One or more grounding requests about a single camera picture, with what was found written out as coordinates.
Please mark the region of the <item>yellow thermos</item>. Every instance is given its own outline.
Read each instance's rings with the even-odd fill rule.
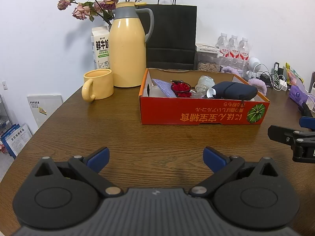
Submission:
[[[135,87],[141,85],[146,69],[145,44],[151,37],[154,16],[148,8],[136,9],[134,2],[120,2],[112,12],[115,19],[108,37],[109,64],[114,86]],[[149,33],[145,34],[137,13],[150,15]]]

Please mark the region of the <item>green pumpkin picture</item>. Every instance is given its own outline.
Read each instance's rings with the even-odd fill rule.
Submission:
[[[247,114],[247,121],[249,123],[254,123],[259,121],[266,111],[266,107],[264,104],[257,104],[252,109],[249,110]]]

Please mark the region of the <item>wood grain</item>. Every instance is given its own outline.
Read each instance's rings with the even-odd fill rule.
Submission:
[[[115,88],[114,94],[92,104],[76,91],[35,133],[0,184],[0,231],[9,236],[19,228],[13,197],[42,156],[65,161],[108,146],[111,159],[101,175],[122,187],[183,187],[188,190],[211,175],[202,151],[212,146],[247,161],[271,156],[300,196],[293,228],[315,234],[315,165],[292,161],[286,145],[269,140],[270,125],[300,129],[297,105],[284,91],[269,89],[271,104],[261,125],[141,125],[139,88]]]

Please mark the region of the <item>metal screw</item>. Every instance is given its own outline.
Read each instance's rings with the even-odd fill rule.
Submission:
[[[207,192],[207,188],[203,186],[195,186],[192,188],[192,192],[194,194],[205,194]]]
[[[117,194],[120,194],[120,192],[121,192],[121,189],[116,186],[107,187],[105,189],[105,193],[107,193],[108,195],[117,195]]]

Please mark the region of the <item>gray handle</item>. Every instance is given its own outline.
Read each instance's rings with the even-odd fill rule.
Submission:
[[[147,43],[153,33],[154,15],[153,15],[153,11],[149,8],[136,9],[136,13],[144,13],[144,12],[147,12],[150,15],[150,29],[149,29],[149,32],[145,35],[145,43]]]

